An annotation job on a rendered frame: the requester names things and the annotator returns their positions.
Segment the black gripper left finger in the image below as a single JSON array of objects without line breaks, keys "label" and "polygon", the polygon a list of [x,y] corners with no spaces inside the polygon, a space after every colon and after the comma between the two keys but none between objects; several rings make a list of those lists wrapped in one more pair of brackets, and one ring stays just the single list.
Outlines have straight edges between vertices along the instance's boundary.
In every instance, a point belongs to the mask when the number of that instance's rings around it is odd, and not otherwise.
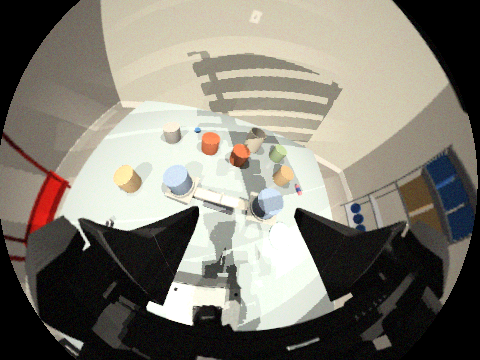
[{"label": "black gripper left finger", "polygon": [[196,231],[199,205],[131,231],[93,223],[84,217],[77,220],[85,240],[115,259],[137,288],[151,297],[151,303],[164,307],[185,249]]}]

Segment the olive green cylinder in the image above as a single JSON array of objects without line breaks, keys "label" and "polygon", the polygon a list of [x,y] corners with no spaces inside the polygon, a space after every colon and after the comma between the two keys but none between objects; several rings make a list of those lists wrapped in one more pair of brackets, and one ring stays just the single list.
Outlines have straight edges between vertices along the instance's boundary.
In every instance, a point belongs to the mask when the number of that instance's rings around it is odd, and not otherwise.
[{"label": "olive green cylinder", "polygon": [[287,155],[288,151],[283,147],[283,145],[275,145],[275,147],[272,148],[273,151],[269,153],[269,157],[271,157],[272,161],[275,161],[275,163],[279,163],[280,160],[284,159],[284,156]]}]

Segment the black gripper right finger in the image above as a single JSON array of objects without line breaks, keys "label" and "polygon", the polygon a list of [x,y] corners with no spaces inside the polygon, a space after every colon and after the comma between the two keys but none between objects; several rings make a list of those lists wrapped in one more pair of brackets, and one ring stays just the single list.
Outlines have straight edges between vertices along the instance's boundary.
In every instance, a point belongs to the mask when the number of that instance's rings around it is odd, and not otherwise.
[{"label": "black gripper right finger", "polygon": [[403,220],[364,232],[303,208],[296,208],[293,217],[331,301],[351,293],[349,288],[367,273],[385,245],[408,225]]}]

